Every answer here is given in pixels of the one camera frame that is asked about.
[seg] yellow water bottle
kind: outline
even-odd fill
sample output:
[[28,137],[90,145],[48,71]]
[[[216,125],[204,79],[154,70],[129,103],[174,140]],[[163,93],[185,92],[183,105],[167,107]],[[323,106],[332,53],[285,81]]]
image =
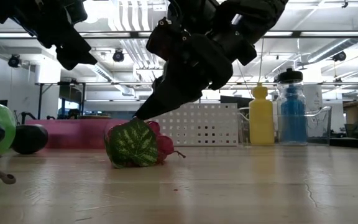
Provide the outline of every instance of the yellow water bottle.
[[253,145],[274,144],[273,103],[266,100],[267,88],[258,83],[249,103],[250,141]]

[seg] wooden table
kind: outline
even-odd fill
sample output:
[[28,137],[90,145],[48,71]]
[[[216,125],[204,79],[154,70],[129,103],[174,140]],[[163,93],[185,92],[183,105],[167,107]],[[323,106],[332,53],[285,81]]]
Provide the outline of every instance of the wooden table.
[[358,223],[358,149],[180,150],[122,170],[103,151],[7,157],[18,182],[0,182],[0,224]]

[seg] pink container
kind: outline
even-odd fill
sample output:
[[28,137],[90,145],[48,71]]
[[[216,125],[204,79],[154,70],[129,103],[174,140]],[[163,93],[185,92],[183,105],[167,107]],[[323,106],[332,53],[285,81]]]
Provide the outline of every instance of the pink container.
[[124,124],[121,119],[28,120],[48,130],[47,149],[104,149],[104,134]]

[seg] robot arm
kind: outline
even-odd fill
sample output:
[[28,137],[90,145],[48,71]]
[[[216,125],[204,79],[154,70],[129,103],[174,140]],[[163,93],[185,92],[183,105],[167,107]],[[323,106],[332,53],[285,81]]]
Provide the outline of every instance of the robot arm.
[[232,77],[232,63],[256,58],[254,44],[278,21],[288,0],[170,0],[147,50],[167,61],[163,81],[135,116],[150,119],[217,90]]
[[91,47],[74,29],[86,20],[85,0],[0,0],[0,23],[12,19],[46,48],[56,46],[57,59],[67,70],[96,64]]

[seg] white pegboard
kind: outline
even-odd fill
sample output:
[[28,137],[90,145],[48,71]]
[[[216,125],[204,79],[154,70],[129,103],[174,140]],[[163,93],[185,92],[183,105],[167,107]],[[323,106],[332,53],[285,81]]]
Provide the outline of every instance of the white pegboard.
[[190,103],[152,120],[175,146],[238,145],[236,104]]

